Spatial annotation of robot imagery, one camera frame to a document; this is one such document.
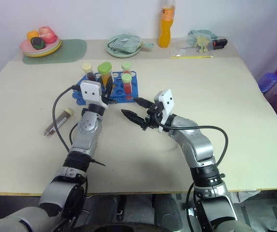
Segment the orange liquid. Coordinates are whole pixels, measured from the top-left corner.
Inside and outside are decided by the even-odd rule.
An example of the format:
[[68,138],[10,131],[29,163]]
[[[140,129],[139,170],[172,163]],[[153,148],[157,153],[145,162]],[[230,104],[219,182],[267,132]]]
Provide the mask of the orange liquid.
[[172,15],[172,17],[164,16],[162,13],[162,19],[161,19],[161,34],[159,37],[159,47],[168,47],[170,41],[171,41],[171,31],[170,28],[174,21],[174,13],[175,7],[173,8],[164,8],[162,11],[167,11],[169,14]]

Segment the test tube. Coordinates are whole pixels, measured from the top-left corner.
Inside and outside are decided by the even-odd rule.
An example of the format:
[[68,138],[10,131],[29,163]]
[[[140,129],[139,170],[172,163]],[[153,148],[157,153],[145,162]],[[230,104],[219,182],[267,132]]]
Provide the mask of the test tube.
[[92,65],[90,63],[82,64],[82,70],[85,72],[88,80],[96,81],[96,76],[95,76],[94,72],[92,71]]
[[128,73],[122,74],[121,80],[124,84],[125,94],[131,94],[132,93],[132,85],[131,85],[132,76],[131,76],[131,74],[128,74]]
[[[67,121],[69,117],[71,117],[74,114],[74,112],[71,109],[64,109],[63,112],[56,118],[56,124],[57,128],[59,129],[62,124]],[[54,134],[55,132],[54,123],[52,122],[44,131],[44,136],[48,136],[50,134]]]
[[106,87],[106,84],[111,76],[111,63],[109,62],[104,62],[103,64],[100,64],[98,66],[98,71],[101,74],[101,78],[103,81],[103,85]]
[[131,63],[130,62],[127,62],[127,61],[122,62],[121,67],[122,67],[124,73],[131,74]]

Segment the yellow plate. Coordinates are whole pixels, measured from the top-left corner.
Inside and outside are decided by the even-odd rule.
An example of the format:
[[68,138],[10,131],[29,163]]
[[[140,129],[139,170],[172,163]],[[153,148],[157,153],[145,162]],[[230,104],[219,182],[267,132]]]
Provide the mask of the yellow plate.
[[24,54],[24,56],[27,56],[27,57],[44,57],[44,56],[47,56],[47,55],[52,54],[53,52],[57,51],[58,48],[60,47],[60,45],[61,45],[61,40],[60,40],[59,44],[57,45],[57,47],[55,47],[53,50],[51,50],[49,52],[46,52],[46,53],[43,53],[40,55],[27,55],[25,53],[23,53],[23,54]]

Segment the red liquid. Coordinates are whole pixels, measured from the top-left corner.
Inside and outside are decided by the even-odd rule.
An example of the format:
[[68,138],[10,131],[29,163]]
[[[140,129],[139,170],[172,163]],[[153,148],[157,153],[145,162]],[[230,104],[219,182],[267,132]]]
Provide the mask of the red liquid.
[[129,83],[124,83],[124,90],[126,94],[131,94],[132,93],[132,87],[131,87],[131,82]]

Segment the plate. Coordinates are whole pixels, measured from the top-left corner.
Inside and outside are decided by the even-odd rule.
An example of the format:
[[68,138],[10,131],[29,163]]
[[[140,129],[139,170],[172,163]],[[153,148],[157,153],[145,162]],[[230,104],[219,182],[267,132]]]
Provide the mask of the plate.
[[109,47],[109,44],[112,43],[114,40],[118,39],[119,35],[113,36],[111,37],[109,40],[107,40],[107,42],[104,45],[105,50],[113,57],[117,57],[117,58],[128,58],[128,57],[132,57],[135,56],[137,53],[139,53],[139,51],[141,50],[141,47],[139,47],[135,52],[133,53],[127,53],[127,52],[116,52],[113,49],[111,49]]
[[57,51],[60,46],[61,46],[61,40],[59,40],[59,44],[53,50],[47,51],[46,53],[38,54],[38,55],[29,55],[29,54],[25,54],[25,53],[23,53],[23,54],[27,57],[44,57],[44,56],[47,56],[47,55],[52,54],[53,52]]
[[51,49],[53,49],[57,44],[59,44],[59,41],[60,41],[60,39],[57,37],[57,40],[55,42],[48,43],[48,44],[46,44],[45,48],[37,50],[31,45],[30,41],[25,40],[24,42],[21,43],[21,45],[19,46],[19,49],[25,54],[40,55],[40,54],[46,53],[46,52],[50,51]]

